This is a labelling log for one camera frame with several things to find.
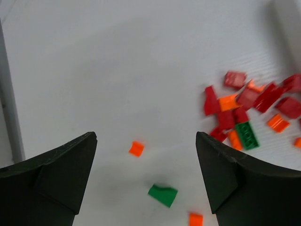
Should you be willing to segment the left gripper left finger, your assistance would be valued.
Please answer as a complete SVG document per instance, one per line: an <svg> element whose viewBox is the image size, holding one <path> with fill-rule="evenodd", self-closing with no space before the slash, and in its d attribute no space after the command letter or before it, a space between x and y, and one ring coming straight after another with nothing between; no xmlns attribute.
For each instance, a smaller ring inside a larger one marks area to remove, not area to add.
<svg viewBox="0 0 301 226"><path fill-rule="evenodd" d="M71 226L79 214L97 146L87 132L0 170L2 226Z"/></svg>

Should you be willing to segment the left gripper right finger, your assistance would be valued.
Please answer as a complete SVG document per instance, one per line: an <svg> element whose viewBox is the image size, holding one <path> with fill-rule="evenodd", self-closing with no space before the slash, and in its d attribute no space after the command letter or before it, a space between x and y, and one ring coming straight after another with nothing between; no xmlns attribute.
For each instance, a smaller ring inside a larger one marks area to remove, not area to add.
<svg viewBox="0 0 301 226"><path fill-rule="evenodd" d="M301 173L233 149L205 132L196 150L211 212L221 226L298 226Z"/></svg>

